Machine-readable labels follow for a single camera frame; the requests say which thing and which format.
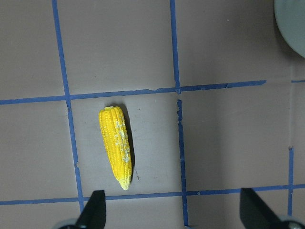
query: yellow corn cob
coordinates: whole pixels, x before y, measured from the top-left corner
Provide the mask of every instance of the yellow corn cob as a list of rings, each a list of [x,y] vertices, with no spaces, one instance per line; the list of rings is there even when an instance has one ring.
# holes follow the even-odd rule
[[[118,106],[105,107],[99,113],[105,149],[114,174],[124,190],[129,188],[132,162],[124,115]]]

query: tile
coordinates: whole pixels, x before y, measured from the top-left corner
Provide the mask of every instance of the tile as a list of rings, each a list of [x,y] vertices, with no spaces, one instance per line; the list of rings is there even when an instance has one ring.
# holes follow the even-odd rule
[[[107,200],[105,229],[184,229],[181,197]]]
[[[1,3],[0,99],[63,95],[51,1]]]
[[[177,0],[176,18],[181,85],[290,79],[272,0]]]
[[[181,191],[176,103],[175,93],[72,101],[84,196],[97,189],[108,196]],[[135,166],[128,191],[112,174],[100,131],[98,113],[109,105],[119,105],[125,117],[127,110],[130,119]]]
[[[72,224],[80,214],[77,202],[0,206],[1,226],[6,229],[58,229]]]
[[[290,83],[182,94],[187,190],[288,183]]]
[[[292,216],[305,223],[305,189],[294,189]]]
[[[292,84],[291,145],[295,149],[294,183],[304,184],[305,164],[305,83]]]
[[[1,200],[77,197],[64,101],[0,106]]]
[[[58,2],[71,94],[174,87],[169,1]]]
[[[287,190],[257,193],[276,213],[287,213]],[[239,218],[239,193],[188,196],[189,226],[194,228],[244,229]]]

